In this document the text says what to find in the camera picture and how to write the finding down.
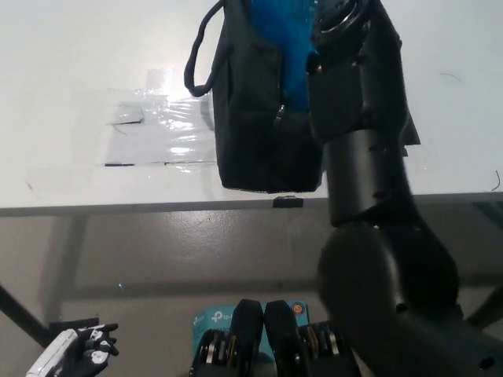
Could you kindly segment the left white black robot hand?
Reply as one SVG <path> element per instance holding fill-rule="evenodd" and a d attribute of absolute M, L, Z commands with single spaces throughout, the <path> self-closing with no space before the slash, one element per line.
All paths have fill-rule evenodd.
<path fill-rule="evenodd" d="M 97 376 L 118 356 L 117 339 L 111 333 L 118 324 L 99 324 L 63 330 L 42 352 L 26 377 Z"/>

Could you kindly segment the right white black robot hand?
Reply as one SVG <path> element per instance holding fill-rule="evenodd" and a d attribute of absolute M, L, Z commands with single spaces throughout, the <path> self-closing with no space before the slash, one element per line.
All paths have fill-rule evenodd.
<path fill-rule="evenodd" d="M 341 24 L 353 11 L 355 1 L 322 0 L 315 9 L 314 26 L 322 30 L 331 29 Z"/>

